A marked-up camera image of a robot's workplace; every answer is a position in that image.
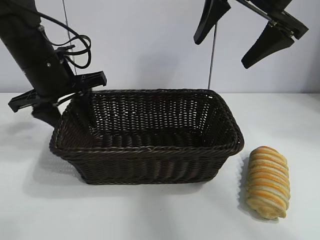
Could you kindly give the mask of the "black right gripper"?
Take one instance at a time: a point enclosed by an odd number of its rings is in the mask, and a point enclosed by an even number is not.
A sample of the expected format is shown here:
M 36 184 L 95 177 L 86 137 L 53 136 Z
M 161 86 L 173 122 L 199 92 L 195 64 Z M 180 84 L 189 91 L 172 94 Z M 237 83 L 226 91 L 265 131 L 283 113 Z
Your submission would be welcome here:
M 239 3 L 267 19 L 267 24 L 259 38 L 243 56 L 241 62 L 248 69 L 273 53 L 289 48 L 294 36 L 299 40 L 309 28 L 285 11 L 291 0 L 238 0 Z M 214 25 L 231 9 L 227 0 L 205 0 L 198 27 L 193 36 L 194 43 L 200 45 Z

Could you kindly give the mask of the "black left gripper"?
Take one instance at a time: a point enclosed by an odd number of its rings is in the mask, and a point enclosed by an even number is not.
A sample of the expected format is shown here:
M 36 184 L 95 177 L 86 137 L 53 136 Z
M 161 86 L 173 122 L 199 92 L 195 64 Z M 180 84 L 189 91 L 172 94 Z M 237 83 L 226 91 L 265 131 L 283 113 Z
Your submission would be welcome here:
M 67 61 L 67 54 L 74 47 L 71 45 L 53 49 L 48 44 L 42 49 L 34 45 L 31 48 L 16 44 L 8 47 L 10 54 L 33 86 L 32 90 L 10 100 L 8 105 L 13 112 L 33 105 L 32 116 L 55 128 L 61 113 L 56 106 L 46 102 L 55 102 L 66 95 L 78 93 L 74 97 L 76 120 L 83 128 L 97 127 L 91 88 L 105 86 L 107 78 L 103 71 L 75 75 Z

